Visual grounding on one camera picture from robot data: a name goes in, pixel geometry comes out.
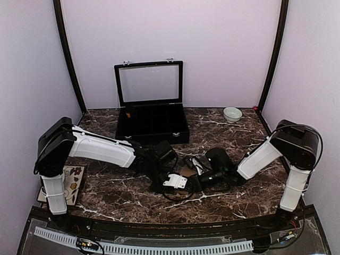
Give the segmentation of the tan brown sock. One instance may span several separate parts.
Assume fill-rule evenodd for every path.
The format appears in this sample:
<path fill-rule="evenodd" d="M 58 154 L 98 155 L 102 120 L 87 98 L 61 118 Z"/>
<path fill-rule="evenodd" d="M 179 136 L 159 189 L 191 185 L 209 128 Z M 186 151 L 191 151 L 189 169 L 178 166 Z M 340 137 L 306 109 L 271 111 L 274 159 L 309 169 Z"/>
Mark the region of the tan brown sock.
<path fill-rule="evenodd" d="M 191 177 L 191 176 L 195 176 L 197 175 L 197 171 L 190 169 L 187 166 L 184 166 L 181 170 L 180 170 L 180 174 L 184 177 Z"/>

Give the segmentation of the black display case glass lid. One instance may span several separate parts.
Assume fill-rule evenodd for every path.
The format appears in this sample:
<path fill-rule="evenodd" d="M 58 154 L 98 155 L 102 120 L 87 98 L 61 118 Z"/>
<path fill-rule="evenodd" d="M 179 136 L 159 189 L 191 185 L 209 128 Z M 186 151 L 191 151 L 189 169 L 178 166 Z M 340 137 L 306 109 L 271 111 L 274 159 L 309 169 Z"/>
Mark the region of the black display case glass lid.
<path fill-rule="evenodd" d="M 155 145 L 189 143 L 183 107 L 183 61 L 114 66 L 120 111 L 115 138 Z"/>

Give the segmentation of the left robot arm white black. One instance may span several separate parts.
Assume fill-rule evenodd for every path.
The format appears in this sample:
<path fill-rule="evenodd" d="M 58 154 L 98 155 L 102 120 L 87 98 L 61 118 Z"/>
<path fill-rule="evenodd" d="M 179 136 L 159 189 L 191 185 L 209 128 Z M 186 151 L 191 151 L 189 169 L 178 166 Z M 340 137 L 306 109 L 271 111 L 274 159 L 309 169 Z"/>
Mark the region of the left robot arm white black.
<path fill-rule="evenodd" d="M 88 132 L 73 125 L 69 117 L 62 117 L 38 140 L 38 155 L 33 169 L 40 175 L 54 223 L 64 232 L 75 227 L 75 220 L 67 214 L 64 195 L 63 168 L 69 157 L 80 157 L 107 162 L 122 168 L 134 166 L 137 172 L 151 179 L 151 188 L 164 197 L 175 189 L 195 193 L 193 180 L 173 171 L 168 166 L 178 155 L 167 141 L 141 145 L 132 140 L 115 140 Z"/>

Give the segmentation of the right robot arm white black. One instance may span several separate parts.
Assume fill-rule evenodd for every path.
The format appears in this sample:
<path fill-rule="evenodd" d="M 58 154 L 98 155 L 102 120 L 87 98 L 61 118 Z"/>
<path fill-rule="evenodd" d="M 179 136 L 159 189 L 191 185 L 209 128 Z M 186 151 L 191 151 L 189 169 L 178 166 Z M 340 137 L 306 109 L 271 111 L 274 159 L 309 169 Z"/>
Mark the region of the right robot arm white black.
<path fill-rule="evenodd" d="M 290 213 L 297 208 L 300 197 L 308 188 L 322 152 L 323 140 L 316 129 L 281 120 L 277 128 L 237 164 L 232 162 L 225 149 L 208 150 L 205 156 L 211 169 L 198 176 L 198 187 L 204 190 L 220 182 L 240 186 L 276 159 L 285 158 L 290 170 L 279 204 L 280 212 L 271 219 L 271 226 L 281 231 L 291 223 Z"/>

